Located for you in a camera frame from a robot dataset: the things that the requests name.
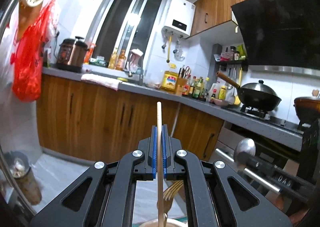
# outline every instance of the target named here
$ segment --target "pressure cooker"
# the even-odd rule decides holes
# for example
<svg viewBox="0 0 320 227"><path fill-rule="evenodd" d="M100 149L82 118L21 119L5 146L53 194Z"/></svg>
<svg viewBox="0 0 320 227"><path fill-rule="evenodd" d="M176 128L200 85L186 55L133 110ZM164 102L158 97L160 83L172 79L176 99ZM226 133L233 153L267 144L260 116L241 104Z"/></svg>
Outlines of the pressure cooker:
<svg viewBox="0 0 320 227"><path fill-rule="evenodd" d="M83 37L76 39L66 38L60 45L56 67L58 69L80 73L88 45L82 41Z"/></svg>

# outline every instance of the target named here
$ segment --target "trash can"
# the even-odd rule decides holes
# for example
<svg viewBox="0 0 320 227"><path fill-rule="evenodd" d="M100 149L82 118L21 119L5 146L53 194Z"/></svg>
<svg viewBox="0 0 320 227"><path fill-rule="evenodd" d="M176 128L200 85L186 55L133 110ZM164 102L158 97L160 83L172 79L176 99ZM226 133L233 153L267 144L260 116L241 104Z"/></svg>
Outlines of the trash can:
<svg viewBox="0 0 320 227"><path fill-rule="evenodd" d="M29 203L32 205L40 203L42 195L30 167L28 157L20 151L10 151L4 154L4 159Z"/></svg>

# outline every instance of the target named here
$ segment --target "countertop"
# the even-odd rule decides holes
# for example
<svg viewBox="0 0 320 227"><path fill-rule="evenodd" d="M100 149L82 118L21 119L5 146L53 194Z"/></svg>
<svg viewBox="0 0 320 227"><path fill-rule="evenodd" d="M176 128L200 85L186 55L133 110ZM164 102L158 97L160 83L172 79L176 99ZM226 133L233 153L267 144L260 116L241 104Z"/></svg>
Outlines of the countertop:
<svg viewBox="0 0 320 227"><path fill-rule="evenodd" d="M56 68L43 68L43 73L47 75L62 77L70 80L81 81L81 73L73 73L59 70ZM128 91L132 93L139 93L148 96L154 96L162 99L176 101L200 111L209 113L213 116L226 120L232 124L238 125L242 128L260 134L264 137L272 139L275 142L283 144L289 148L301 151L302 135L293 133L289 130L265 123L255 118L251 118L242 114L232 112L231 110L222 109L216 105L207 102L194 100L187 97L175 96L171 93L166 93L160 90L147 88L131 83L122 82L119 84L119 90Z"/></svg>

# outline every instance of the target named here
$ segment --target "red plastic bag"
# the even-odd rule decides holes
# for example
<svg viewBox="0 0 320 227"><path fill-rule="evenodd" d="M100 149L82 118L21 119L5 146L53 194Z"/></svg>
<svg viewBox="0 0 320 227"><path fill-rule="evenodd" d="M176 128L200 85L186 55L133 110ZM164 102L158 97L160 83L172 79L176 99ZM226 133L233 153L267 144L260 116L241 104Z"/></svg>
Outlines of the red plastic bag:
<svg viewBox="0 0 320 227"><path fill-rule="evenodd" d="M20 101L35 101L40 96L43 47L55 1L51 0L42 8L37 20L27 28L18 45L12 90Z"/></svg>

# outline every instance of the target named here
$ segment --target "scissors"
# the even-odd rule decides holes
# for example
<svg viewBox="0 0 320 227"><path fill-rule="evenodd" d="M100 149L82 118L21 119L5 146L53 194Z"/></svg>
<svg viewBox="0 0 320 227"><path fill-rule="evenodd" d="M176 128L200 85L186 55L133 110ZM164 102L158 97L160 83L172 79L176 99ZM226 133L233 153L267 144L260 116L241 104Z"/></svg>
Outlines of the scissors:
<svg viewBox="0 0 320 227"><path fill-rule="evenodd" d="M187 66L187 67L186 67L186 70L185 70L184 77L186 78L186 77L188 77L188 75L190 75L190 74L191 74L191 69L190 69L189 66Z"/></svg>

